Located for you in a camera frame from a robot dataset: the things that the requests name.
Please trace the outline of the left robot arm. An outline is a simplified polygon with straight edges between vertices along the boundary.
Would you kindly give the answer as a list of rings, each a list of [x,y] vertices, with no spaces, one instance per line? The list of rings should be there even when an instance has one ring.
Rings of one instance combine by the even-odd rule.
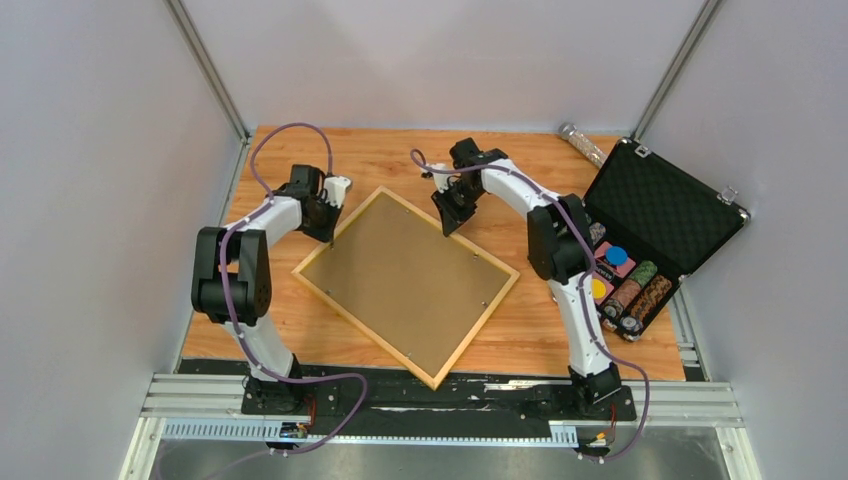
[[[243,407],[289,414],[306,400],[296,355],[271,319],[270,249],[301,232],[324,244],[334,233],[352,181],[320,168],[296,164],[288,182],[270,190],[259,206],[223,227],[204,227],[196,238],[191,303],[224,328],[247,358]]]

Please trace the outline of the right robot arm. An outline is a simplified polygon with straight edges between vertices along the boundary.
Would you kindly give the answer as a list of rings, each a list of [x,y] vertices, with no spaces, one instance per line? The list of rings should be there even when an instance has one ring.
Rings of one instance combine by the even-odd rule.
[[[606,413],[611,419],[636,419],[634,401],[620,376],[622,361],[606,344],[594,303],[595,258],[582,201],[544,187],[505,152],[483,151],[471,138],[457,142],[450,156],[450,165],[431,164],[421,151],[410,153],[422,176],[435,183],[431,199],[443,234],[449,236],[466,224],[485,194],[522,215],[528,261],[547,284],[569,342],[570,384],[560,396],[584,417]]]

